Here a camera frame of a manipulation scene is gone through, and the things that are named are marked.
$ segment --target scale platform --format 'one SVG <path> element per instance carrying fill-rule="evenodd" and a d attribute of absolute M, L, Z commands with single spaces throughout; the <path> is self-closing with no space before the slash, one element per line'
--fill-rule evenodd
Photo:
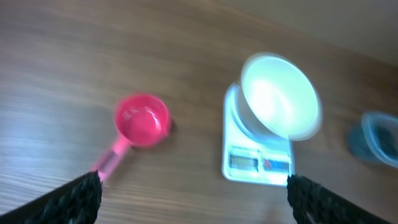
<path fill-rule="evenodd" d="M 286 186 L 287 177 L 294 174 L 291 142 L 277 135 L 250 133 L 236 106 L 239 88 L 233 83 L 224 98 L 222 172 L 228 180 Z"/>

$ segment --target brown wooden surface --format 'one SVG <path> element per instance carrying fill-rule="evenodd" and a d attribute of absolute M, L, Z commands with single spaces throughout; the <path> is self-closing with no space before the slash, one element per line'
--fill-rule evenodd
<path fill-rule="evenodd" d="M 398 171 L 351 157 L 361 113 L 398 114 L 398 69 L 211 0 L 0 1 L 0 213 L 84 174 L 115 137 L 117 99 L 159 95 L 177 131 L 127 158 L 97 223 L 295 223 L 284 188 L 221 175 L 222 102 L 255 52 L 296 63 L 322 130 L 294 144 L 299 174 L 398 222 Z"/>

